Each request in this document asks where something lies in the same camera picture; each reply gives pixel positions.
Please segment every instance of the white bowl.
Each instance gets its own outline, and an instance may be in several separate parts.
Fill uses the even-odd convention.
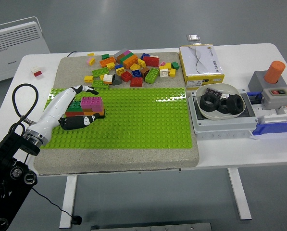
[[[241,97],[242,102],[243,102],[243,111],[237,115],[232,115],[230,113],[223,114],[221,112],[218,112],[217,110],[215,110],[213,112],[206,112],[206,111],[202,110],[200,107],[200,99],[201,99],[201,96],[205,94],[205,91],[207,88],[215,89],[215,90],[221,92],[222,94],[239,95],[241,97],[240,93],[238,92],[238,90],[235,87],[233,87],[229,84],[226,84],[226,83],[208,84],[208,85],[204,85],[202,87],[199,87],[199,89],[196,91],[196,100],[197,100],[197,104],[199,106],[200,112],[206,118],[211,119],[211,120],[231,119],[231,118],[238,117],[246,109],[245,102],[244,102],[243,98]]]

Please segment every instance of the pink lego brick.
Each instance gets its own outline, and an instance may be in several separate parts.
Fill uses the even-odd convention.
[[[123,54],[128,55],[129,53],[130,53],[130,51],[125,51]]]
[[[165,65],[166,65],[165,61],[163,61],[161,64],[159,64],[159,66],[165,66]]]
[[[101,97],[91,97],[90,106],[93,112],[102,112],[104,110],[104,103]]]
[[[91,97],[82,97],[81,98],[81,102],[80,102],[81,108],[82,109],[89,109],[89,108],[91,108],[90,101],[91,101]]]

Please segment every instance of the metal floor plate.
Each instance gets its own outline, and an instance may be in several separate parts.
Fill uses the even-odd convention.
[[[145,226],[116,229],[99,229],[99,231],[212,231],[210,223]]]

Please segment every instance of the blue lego brick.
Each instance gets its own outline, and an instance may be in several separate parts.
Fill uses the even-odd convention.
[[[134,70],[132,71],[133,77],[142,77],[142,74],[140,70]]]
[[[122,67],[123,67],[122,64],[118,64],[118,65],[115,66],[115,69],[122,68]]]
[[[150,55],[143,53],[140,59],[143,60],[143,57],[144,57],[144,56],[150,56]]]

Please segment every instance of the gray floor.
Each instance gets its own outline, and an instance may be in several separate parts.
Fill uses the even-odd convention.
[[[0,24],[30,16],[52,53],[178,47],[198,33],[214,45],[273,43],[287,62],[287,1],[0,1]],[[0,82],[0,105],[10,82]],[[144,172],[80,176],[75,214],[84,223],[72,229],[189,221],[213,231],[287,231],[287,166],[239,171],[252,220],[239,220],[225,169]],[[39,178],[36,188],[62,205],[65,182]],[[9,230],[58,230],[59,219],[31,192]]]

